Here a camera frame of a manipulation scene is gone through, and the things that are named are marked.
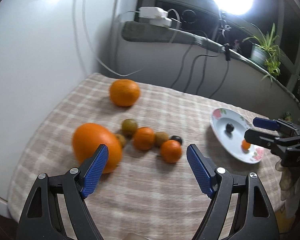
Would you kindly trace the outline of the gloved right hand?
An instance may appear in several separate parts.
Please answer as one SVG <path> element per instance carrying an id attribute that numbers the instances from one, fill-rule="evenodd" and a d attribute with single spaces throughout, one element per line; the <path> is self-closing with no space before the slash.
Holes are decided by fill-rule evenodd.
<path id="1" fill-rule="evenodd" d="M 300 201 L 300 167 L 283 167 L 279 160 L 275 169 L 281 172 L 281 200 L 285 202 L 287 218 L 291 218 L 295 215 Z"/>

